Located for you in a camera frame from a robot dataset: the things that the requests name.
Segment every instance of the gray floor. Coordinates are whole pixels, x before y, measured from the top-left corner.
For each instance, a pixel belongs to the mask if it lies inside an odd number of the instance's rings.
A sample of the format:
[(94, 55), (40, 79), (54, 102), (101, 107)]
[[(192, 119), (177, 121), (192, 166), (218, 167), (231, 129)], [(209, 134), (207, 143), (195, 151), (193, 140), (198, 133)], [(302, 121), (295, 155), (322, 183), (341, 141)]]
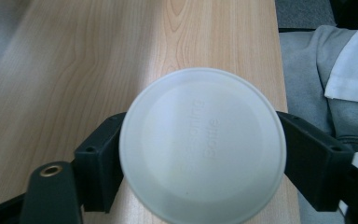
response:
[(336, 25), (329, 0), (275, 0), (280, 28)]
[[(279, 28), (335, 26), (329, 0), (275, 0)], [(302, 224), (343, 224), (340, 213), (318, 213), (298, 194)]]

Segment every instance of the light wood tabletop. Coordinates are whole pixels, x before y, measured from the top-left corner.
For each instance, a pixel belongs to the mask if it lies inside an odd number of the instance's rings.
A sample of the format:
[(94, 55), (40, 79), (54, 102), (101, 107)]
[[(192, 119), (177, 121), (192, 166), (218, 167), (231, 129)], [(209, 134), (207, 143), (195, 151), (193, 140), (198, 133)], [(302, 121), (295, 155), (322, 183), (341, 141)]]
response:
[[(71, 161), (102, 121), (181, 68), (241, 76), (286, 111), (274, 0), (25, 2), (0, 54), (0, 203), (25, 192), (38, 166)], [(86, 213), (84, 221), (162, 222), (125, 180), (111, 212)], [(249, 221), (299, 222), (296, 188), (286, 177)]]

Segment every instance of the white lid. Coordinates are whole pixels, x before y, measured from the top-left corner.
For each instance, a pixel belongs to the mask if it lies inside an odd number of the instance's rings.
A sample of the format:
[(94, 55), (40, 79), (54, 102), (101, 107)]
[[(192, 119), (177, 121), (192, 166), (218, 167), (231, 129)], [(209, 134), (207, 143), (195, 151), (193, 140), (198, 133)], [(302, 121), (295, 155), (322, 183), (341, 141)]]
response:
[(238, 223), (279, 187), (286, 158), (269, 101), (228, 72), (190, 68), (147, 87), (120, 135), (120, 162), (137, 198), (172, 223)]

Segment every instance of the gray pants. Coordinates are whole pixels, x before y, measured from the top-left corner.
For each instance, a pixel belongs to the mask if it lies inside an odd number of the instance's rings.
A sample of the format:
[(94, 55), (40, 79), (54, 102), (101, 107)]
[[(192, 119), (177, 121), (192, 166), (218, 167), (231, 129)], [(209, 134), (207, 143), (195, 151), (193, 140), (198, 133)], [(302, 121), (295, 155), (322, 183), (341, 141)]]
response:
[[(336, 59), (355, 31), (321, 26), (315, 32), (280, 34), (289, 113), (358, 151), (358, 103), (330, 100), (324, 89)], [(301, 222), (344, 223), (339, 213), (316, 213), (299, 195)]]

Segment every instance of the wood grain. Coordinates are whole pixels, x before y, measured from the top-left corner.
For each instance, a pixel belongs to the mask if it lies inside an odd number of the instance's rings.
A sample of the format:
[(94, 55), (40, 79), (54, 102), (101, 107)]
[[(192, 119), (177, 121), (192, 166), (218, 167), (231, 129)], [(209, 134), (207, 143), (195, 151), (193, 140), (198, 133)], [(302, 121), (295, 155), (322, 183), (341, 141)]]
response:
[[(244, 77), (285, 111), (274, 1), (32, 1), (0, 61), (0, 203), (149, 83), (195, 66)], [(85, 222), (161, 221), (123, 181), (111, 213)], [(290, 181), (249, 223), (299, 223)]]

